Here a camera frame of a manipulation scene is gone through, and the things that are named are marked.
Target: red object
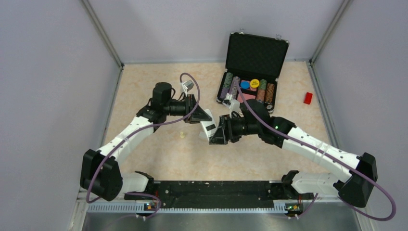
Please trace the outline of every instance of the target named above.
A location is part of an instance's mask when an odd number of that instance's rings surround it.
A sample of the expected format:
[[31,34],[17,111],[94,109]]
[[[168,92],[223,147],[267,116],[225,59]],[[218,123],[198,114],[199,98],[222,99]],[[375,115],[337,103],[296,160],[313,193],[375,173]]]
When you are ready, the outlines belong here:
[[306,103],[306,104],[310,104],[312,102],[312,96],[313,96],[312,93],[307,92],[306,96],[305,96],[305,101],[303,101],[303,102]]

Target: wooden table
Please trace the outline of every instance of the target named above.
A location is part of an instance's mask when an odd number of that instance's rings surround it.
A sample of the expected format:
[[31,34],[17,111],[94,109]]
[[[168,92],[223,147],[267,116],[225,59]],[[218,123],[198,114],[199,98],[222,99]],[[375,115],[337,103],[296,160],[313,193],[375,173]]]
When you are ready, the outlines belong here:
[[[215,98],[225,69],[224,63],[132,64],[126,65],[114,104],[106,142],[121,132],[152,97],[157,82],[168,82],[176,89],[179,75],[192,74],[201,89],[200,106],[218,116],[229,113]],[[304,104],[306,92],[314,94]],[[312,136],[328,142],[319,104],[305,62],[285,62],[280,74],[274,116],[282,116]],[[167,121],[175,117],[168,116]],[[198,137],[199,124],[179,122],[162,126],[147,137],[120,166],[122,173],[135,170],[156,180],[280,180],[289,170],[327,172],[306,158],[245,136],[237,143],[209,145]]]

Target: yellow disc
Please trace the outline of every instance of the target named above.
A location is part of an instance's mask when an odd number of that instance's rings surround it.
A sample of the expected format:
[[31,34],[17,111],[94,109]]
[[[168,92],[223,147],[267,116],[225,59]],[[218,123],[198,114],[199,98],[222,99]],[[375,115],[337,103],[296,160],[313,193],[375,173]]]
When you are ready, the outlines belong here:
[[251,88],[257,88],[257,87],[259,87],[259,80],[254,78],[254,79],[251,80],[250,84],[251,84]]

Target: robotic arm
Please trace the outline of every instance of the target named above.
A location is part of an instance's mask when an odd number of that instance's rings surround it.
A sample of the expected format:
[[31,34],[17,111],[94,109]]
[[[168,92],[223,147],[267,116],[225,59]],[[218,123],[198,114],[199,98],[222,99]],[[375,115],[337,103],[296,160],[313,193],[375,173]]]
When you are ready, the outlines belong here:
[[339,163],[332,161],[325,154],[330,154],[342,160],[373,181],[377,181],[376,162],[372,155],[364,153],[362,156],[358,156],[334,148],[310,136],[287,119],[270,117],[265,107],[256,100],[248,100],[247,102],[255,113],[271,127],[290,137],[324,150],[324,153],[322,154],[295,141],[286,139],[267,129],[258,122],[243,103],[240,105],[243,117],[236,112],[219,117],[218,128],[213,130],[212,136],[209,137],[210,144],[227,144],[228,141],[237,142],[243,135],[257,134],[264,142],[298,153],[330,171],[330,173],[322,174],[290,171],[282,177],[282,183],[288,192],[338,195],[344,201],[356,207],[366,206],[373,185]]
[[[110,158],[104,162],[91,192],[111,201],[123,193],[143,192],[145,190],[150,178],[149,175],[135,172],[123,179],[119,166],[144,138],[156,132],[160,127],[159,125],[166,121],[167,116],[186,116],[192,111],[197,101],[194,95],[187,94],[187,91],[193,87],[193,83],[189,80],[182,83],[181,86],[184,98],[178,101],[172,99],[171,92],[174,89],[169,83],[157,83],[153,89],[153,97],[149,99],[146,106],[139,110],[131,123],[121,133],[97,151],[89,149],[84,154],[80,179],[82,188],[89,188],[99,164],[116,148]],[[196,124],[200,121],[211,120],[212,118],[201,107],[197,106],[194,112],[184,119],[184,122]],[[151,124],[158,124],[158,126],[135,132]]]

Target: blue button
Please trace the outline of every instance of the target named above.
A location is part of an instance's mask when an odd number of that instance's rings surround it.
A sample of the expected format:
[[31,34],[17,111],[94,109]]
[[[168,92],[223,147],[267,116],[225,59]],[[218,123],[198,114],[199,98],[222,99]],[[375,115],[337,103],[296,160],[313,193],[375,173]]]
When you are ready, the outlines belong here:
[[242,81],[241,82],[241,88],[242,89],[248,89],[249,88],[249,82],[248,81]]

